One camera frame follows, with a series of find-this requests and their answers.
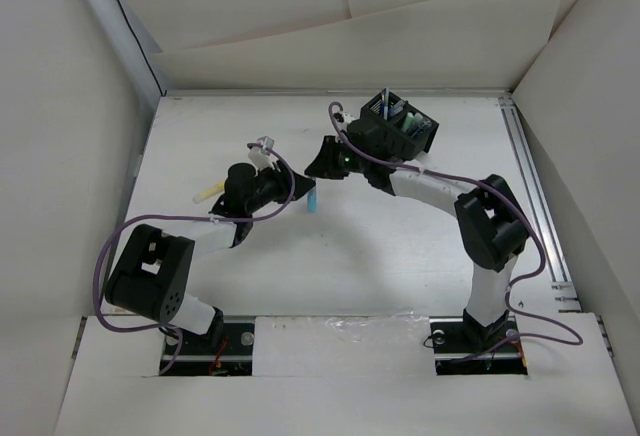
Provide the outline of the light blue highlighter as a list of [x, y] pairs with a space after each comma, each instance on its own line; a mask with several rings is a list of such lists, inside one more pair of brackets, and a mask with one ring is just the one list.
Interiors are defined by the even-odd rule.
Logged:
[[317, 186], [314, 186], [306, 194], [306, 208], [307, 211], [311, 214], [314, 214], [317, 211], [317, 190]]

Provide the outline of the black two-compartment pen holder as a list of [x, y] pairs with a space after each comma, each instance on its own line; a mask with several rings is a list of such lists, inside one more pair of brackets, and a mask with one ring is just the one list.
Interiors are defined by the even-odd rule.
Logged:
[[[402, 111], [390, 117], [389, 111], [391, 107], [400, 100], [405, 101]], [[432, 128], [417, 137], [415, 137], [414, 134], [410, 135], [409, 130], [404, 133], [401, 127], [408, 112], [412, 112], [413, 114], [421, 113], [424, 117], [431, 119], [433, 122]], [[389, 89], [382, 90], [362, 106], [360, 109], [360, 118], [372, 119], [385, 130], [387, 150], [392, 154], [393, 158], [401, 161], [412, 160], [422, 152], [428, 153], [439, 129], [439, 123], [437, 121], [428, 116], [424, 111], [415, 108], [407, 99], [396, 95]]]

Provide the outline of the yellow highlighter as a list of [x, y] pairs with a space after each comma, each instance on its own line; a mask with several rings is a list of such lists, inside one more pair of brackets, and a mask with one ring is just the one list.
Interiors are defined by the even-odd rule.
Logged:
[[224, 182], [219, 182], [216, 183], [213, 186], [210, 186], [202, 191], [200, 191], [198, 194], [196, 194], [193, 198], [192, 201], [194, 204], [199, 204], [202, 203], [208, 199], [213, 198], [214, 196], [222, 193], [224, 191]]

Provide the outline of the light blue gel pen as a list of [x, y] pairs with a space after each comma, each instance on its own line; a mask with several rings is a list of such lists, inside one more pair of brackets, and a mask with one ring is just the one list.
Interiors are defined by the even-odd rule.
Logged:
[[393, 117], [393, 116], [397, 115], [398, 113], [400, 113], [402, 111], [404, 105], [405, 105], [405, 101], [404, 100], [398, 101], [396, 104], [394, 104], [391, 107], [391, 109], [389, 111], [389, 116]]

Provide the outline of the green highlighter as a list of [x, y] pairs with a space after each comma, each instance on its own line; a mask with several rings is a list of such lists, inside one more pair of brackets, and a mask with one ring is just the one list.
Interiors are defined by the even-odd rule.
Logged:
[[406, 133], [411, 128], [411, 126], [413, 125], [413, 122], [414, 122], [414, 118], [415, 118], [415, 116], [414, 116], [414, 114], [412, 112], [408, 112], [407, 113], [407, 115], [405, 116], [405, 118], [403, 120], [403, 124], [402, 124], [402, 127], [401, 127], [401, 130], [404, 133]]

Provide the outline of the orange cap highlighter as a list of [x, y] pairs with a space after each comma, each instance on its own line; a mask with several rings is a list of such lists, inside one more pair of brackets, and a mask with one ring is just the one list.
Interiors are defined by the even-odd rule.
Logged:
[[421, 113], [415, 113], [413, 123], [409, 128], [409, 134], [413, 135], [422, 125], [424, 116]]

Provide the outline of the blue cap glue bottle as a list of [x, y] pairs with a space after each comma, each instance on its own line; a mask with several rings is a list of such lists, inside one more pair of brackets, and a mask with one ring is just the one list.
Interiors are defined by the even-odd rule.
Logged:
[[432, 126], [433, 126], [432, 120], [427, 117], [424, 117], [419, 121], [419, 124], [417, 125], [416, 130], [414, 132], [414, 136], [417, 137], [421, 135], [425, 131], [428, 131], [429, 129], [431, 129]]

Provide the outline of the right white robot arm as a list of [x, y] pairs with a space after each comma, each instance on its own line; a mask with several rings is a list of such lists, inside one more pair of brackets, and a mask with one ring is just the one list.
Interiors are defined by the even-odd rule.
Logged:
[[504, 178], [492, 174], [478, 181], [422, 169], [396, 150], [378, 148], [380, 129], [344, 111], [331, 110], [329, 114], [336, 134], [323, 139], [305, 174], [327, 180], [361, 174], [375, 189], [454, 217], [464, 250], [473, 263], [462, 337], [476, 350], [505, 338], [509, 284], [531, 231]]

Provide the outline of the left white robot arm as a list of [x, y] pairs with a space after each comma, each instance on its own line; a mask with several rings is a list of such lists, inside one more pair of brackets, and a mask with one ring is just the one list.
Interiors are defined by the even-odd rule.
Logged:
[[188, 333], [201, 352], [216, 350], [225, 340], [223, 312], [186, 292], [193, 260], [240, 245], [259, 210], [297, 201], [314, 188], [313, 179], [282, 161], [262, 170], [248, 163], [231, 166], [205, 220], [188, 220], [177, 233], [148, 224], [133, 229], [107, 281], [106, 301]]

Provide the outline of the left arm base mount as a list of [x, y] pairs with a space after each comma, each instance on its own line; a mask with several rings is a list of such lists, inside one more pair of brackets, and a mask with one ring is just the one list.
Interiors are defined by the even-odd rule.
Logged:
[[203, 336], [183, 331], [183, 342], [164, 333], [159, 372], [175, 377], [251, 376], [255, 317], [232, 316], [224, 321], [220, 344], [212, 347]]

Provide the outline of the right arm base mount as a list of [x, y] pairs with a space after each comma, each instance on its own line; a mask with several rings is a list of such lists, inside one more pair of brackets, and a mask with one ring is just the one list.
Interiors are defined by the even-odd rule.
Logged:
[[462, 316], [429, 319], [430, 333], [423, 346], [433, 351], [438, 376], [527, 375], [522, 346], [505, 338], [518, 330], [513, 316], [505, 313], [485, 328], [466, 312]]

